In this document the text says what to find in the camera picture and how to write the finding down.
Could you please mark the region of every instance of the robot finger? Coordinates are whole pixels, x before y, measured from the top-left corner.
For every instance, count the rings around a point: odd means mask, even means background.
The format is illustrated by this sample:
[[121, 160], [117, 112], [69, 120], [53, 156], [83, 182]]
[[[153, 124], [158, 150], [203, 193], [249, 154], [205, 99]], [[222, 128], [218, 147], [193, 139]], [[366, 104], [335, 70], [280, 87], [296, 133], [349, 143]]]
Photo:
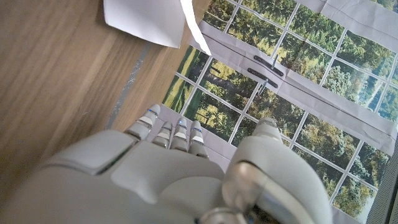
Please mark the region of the robot finger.
[[261, 118], [257, 123], [252, 136], [269, 136], [280, 142], [283, 142], [279, 129], [276, 125], [276, 120], [272, 118]]
[[140, 140], [145, 140], [159, 113], [160, 106], [157, 104], [152, 105], [134, 124], [125, 130], [125, 133], [131, 134]]
[[189, 140], [189, 153], [199, 157], [208, 159], [209, 156], [206, 152], [203, 142], [203, 135], [201, 133], [201, 126], [199, 121], [194, 121], [191, 125], [191, 134]]
[[180, 118], [175, 126], [174, 136], [170, 149], [177, 149], [183, 152], [188, 152], [187, 144], [187, 120], [185, 118]]
[[159, 131], [159, 134], [157, 134], [152, 143], [161, 146], [163, 148], [167, 148], [169, 146], [171, 133], [172, 133], [172, 123], [167, 121], [163, 124], [162, 128]]

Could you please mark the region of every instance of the window handle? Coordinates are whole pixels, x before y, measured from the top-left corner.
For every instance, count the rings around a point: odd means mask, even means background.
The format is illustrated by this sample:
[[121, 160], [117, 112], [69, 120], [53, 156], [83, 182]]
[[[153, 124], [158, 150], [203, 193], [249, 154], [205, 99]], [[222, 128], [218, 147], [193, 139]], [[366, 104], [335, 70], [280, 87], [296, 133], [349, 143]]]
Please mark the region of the window handle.
[[267, 83], [268, 83], [268, 78], [266, 78], [266, 79], [264, 80], [264, 83], [261, 85], [261, 87], [260, 87], [260, 89], [259, 89], [259, 91], [258, 91], [258, 93], [259, 93], [260, 95], [261, 95], [262, 92], [266, 89]]
[[272, 85], [274, 88], [278, 88], [278, 84], [274, 83], [269, 78], [267, 78], [265, 75], [257, 72], [256, 70], [254, 70], [252, 68], [248, 68], [248, 72], [253, 74], [253, 75], [255, 75], [255, 76], [257, 76], [257, 77], [259, 77], [259, 78], [261, 78], [262, 80], [264, 80], [264, 84], [263, 84], [264, 87], [268, 83], [268, 84]]
[[284, 76], [284, 73], [281, 72], [278, 68], [275, 68], [276, 60], [278, 59], [279, 55], [276, 55], [276, 58], [274, 59], [274, 62], [272, 64], [268, 63], [264, 59], [258, 57], [257, 55], [254, 56], [254, 59], [258, 62], [261, 62], [263, 65], [265, 65], [267, 68], [271, 69], [272, 72], [276, 73], [280, 77]]

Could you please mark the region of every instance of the green foliage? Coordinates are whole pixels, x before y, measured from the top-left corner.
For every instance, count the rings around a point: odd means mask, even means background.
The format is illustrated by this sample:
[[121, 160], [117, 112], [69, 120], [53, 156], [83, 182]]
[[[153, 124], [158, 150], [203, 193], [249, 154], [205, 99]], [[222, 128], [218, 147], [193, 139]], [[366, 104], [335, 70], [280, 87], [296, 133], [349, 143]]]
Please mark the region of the green foliage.
[[228, 33], [271, 55], [282, 30], [244, 9], [239, 9]]
[[369, 110], [374, 110], [384, 89], [382, 81], [335, 61], [323, 87]]
[[297, 142], [345, 169], [359, 139], [309, 114]]
[[347, 89], [351, 86], [349, 77], [349, 73], [342, 72], [340, 70], [340, 66], [332, 67], [323, 86], [333, 93], [337, 93], [344, 97], [346, 95]]
[[235, 6], [225, 0], [212, 0], [203, 20], [213, 27], [223, 31], [232, 16]]
[[177, 72], [195, 82], [208, 58], [207, 54], [189, 46]]
[[270, 90], [264, 90], [262, 95], [256, 95], [248, 109], [248, 114], [261, 119], [274, 118], [279, 131], [289, 138], [293, 138], [301, 121], [304, 111], [291, 104]]
[[191, 120], [198, 120], [204, 128], [228, 141], [239, 113], [201, 90], [197, 90], [184, 116]]
[[398, 1], [397, 0], [371, 0], [379, 3], [386, 9], [392, 10], [394, 12], [398, 12]]
[[163, 99], [163, 104], [179, 113], [192, 90], [193, 86], [191, 84], [175, 76]]
[[398, 122], [398, 90], [390, 86], [381, 103], [379, 115], [393, 122]]
[[200, 85], [243, 110], [257, 82], [213, 59]]
[[286, 26], [296, 2], [293, 0], [244, 0], [242, 5], [281, 26]]
[[277, 53], [279, 54], [278, 61], [283, 66], [315, 83], [320, 83], [331, 60], [327, 54], [290, 34], [286, 34]]
[[301, 5], [289, 29], [333, 53], [344, 27]]
[[390, 59], [386, 61], [386, 58], [395, 56], [395, 53], [371, 40], [347, 31], [337, 56], [370, 72], [380, 72], [384, 68], [385, 71], [376, 73], [376, 75], [384, 76], [391, 71], [391, 67], [388, 65], [392, 65], [392, 61]]
[[256, 123], [251, 121], [250, 119], [243, 118], [241, 124], [239, 125], [238, 130], [236, 131], [235, 137], [232, 140], [232, 145], [238, 146], [243, 138], [249, 136], [253, 133], [256, 128]]
[[348, 215], [359, 218], [368, 200], [375, 196], [376, 193], [373, 190], [351, 177], [347, 177], [339, 189], [333, 205]]
[[391, 80], [394, 84], [398, 85], [398, 66], [396, 66], [396, 69], [394, 71], [394, 74], [392, 76]]
[[364, 143], [350, 172], [369, 184], [379, 187], [389, 159], [387, 154]]

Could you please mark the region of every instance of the white robotic hand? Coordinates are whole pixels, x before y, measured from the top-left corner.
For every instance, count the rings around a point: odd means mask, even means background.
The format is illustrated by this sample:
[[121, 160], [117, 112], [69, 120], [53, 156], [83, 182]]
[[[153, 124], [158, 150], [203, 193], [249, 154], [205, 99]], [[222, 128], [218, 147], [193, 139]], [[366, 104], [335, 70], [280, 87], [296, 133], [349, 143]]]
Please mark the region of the white robotic hand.
[[273, 120], [260, 120], [224, 174], [198, 121], [189, 140], [182, 118], [173, 136], [165, 122], [146, 141], [159, 113], [153, 105], [124, 133], [103, 131], [51, 157], [2, 205], [0, 222], [331, 223], [321, 180]]

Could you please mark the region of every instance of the trees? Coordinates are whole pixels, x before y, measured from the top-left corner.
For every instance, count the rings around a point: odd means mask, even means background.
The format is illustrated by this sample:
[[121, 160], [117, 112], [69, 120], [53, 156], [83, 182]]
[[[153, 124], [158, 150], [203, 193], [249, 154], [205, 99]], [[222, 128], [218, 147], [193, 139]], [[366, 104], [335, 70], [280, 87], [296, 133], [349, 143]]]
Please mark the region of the trees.
[[330, 56], [290, 34], [286, 34], [277, 53], [283, 66], [315, 83], [320, 83], [331, 60]]
[[309, 114], [297, 142], [345, 169], [359, 139]]
[[333, 53], [344, 27], [301, 5], [289, 30]]
[[244, 9], [239, 9], [228, 34], [271, 55], [282, 30]]
[[243, 110], [257, 82], [213, 59], [200, 85]]
[[379, 187], [384, 168], [390, 157], [364, 143], [350, 172], [375, 187]]
[[208, 58], [207, 54], [189, 46], [177, 72], [196, 82]]
[[323, 87], [327, 88], [333, 93], [337, 93], [340, 96], [345, 97], [347, 89], [351, 86], [349, 77], [349, 73], [342, 72], [339, 65], [334, 66], [330, 69]]
[[262, 95], [256, 95], [248, 109], [248, 114], [261, 119], [271, 117], [277, 121], [279, 131], [293, 138], [304, 111], [291, 104], [270, 90], [264, 90]]
[[191, 120], [198, 120], [204, 128], [228, 141], [238, 121], [239, 113], [201, 90], [197, 90], [184, 116]]
[[381, 103], [379, 115], [393, 122], [398, 121], [398, 90], [390, 86]]
[[213, 27], [223, 31], [232, 16], [234, 5], [225, 0], [212, 0], [203, 20]]
[[398, 12], [398, 1], [397, 0], [371, 0], [379, 3], [386, 9], [393, 10], [394, 12]]
[[396, 70], [394, 71], [394, 74], [392, 76], [391, 80], [394, 84], [398, 85], [398, 67], [396, 67]]
[[239, 143], [246, 137], [253, 133], [256, 128], [256, 123], [250, 119], [243, 118], [238, 130], [236, 131], [235, 137], [232, 140], [232, 145], [238, 146]]
[[[370, 72], [379, 71], [377, 68], [386, 62], [386, 58], [394, 54], [389, 49], [371, 41], [364, 37], [347, 31], [344, 41], [341, 45], [337, 57], [346, 60], [360, 68], [369, 70]], [[391, 71], [391, 67], [386, 67], [386, 71], [382, 74], [387, 75]]]
[[244, 0], [242, 4], [263, 17], [286, 26], [296, 2], [293, 0]]
[[179, 113], [192, 90], [193, 86], [191, 84], [175, 76], [163, 99], [163, 104]]
[[358, 218], [369, 198], [374, 198], [375, 196], [376, 193], [370, 188], [353, 180], [351, 177], [347, 177], [339, 189], [333, 205], [342, 209], [348, 215]]

